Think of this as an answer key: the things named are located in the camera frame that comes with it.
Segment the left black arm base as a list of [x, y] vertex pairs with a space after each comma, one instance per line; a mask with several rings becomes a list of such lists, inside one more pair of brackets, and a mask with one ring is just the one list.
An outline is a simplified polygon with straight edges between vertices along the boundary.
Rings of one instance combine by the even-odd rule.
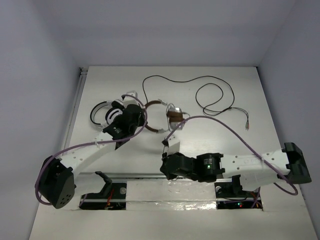
[[101, 171], [95, 176], [103, 179], [104, 185], [99, 192], [85, 193], [81, 196], [79, 208], [81, 210], [126, 210], [127, 182], [116, 181]]

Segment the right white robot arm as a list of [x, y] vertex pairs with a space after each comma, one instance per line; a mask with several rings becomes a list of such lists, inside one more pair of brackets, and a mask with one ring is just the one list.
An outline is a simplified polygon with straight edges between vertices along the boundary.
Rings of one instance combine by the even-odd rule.
[[282, 149], [256, 155], [205, 153], [187, 157], [169, 149], [162, 155], [160, 171], [168, 180], [184, 177], [200, 183], [232, 179], [231, 192], [238, 197], [286, 178], [294, 185], [312, 181], [302, 150], [293, 142]]

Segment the brown silver headphones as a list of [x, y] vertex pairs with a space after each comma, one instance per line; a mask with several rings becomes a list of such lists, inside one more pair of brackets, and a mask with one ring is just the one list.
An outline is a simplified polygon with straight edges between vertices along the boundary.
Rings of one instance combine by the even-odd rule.
[[147, 130], [149, 130], [150, 132], [156, 133], [156, 134], [162, 134], [165, 132], [169, 132], [169, 131], [176, 129], [176, 128], [178, 130], [182, 130], [184, 127], [184, 123], [179, 127], [178, 127], [178, 124], [182, 123], [185, 120], [184, 115], [187, 115], [188, 117], [191, 116], [189, 113], [183, 111], [180, 107], [176, 107], [173, 103], [167, 103], [161, 99], [152, 100], [150, 102], [147, 102], [144, 105], [145, 110], [147, 110], [152, 105], [163, 105], [166, 107], [165, 115], [166, 115], [166, 119], [167, 119], [167, 129], [153, 128], [153, 127], [149, 126], [148, 123], [145, 125], [145, 128]]

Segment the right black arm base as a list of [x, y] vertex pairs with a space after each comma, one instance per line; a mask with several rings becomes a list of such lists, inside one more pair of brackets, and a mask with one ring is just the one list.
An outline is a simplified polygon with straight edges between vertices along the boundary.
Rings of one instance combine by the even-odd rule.
[[218, 210], [263, 209], [258, 190], [246, 191], [240, 183], [240, 175], [214, 183]]

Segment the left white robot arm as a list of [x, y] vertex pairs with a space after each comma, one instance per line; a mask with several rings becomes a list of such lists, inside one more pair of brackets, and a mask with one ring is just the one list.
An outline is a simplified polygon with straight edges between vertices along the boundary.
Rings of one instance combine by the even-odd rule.
[[143, 107], [129, 104], [113, 122], [99, 133], [96, 140], [78, 144], [47, 157], [35, 182], [39, 203], [65, 207], [74, 196], [107, 198], [113, 191], [112, 180], [102, 171], [95, 171], [97, 181], [88, 183], [78, 176], [104, 155], [116, 151], [137, 136], [146, 125]]

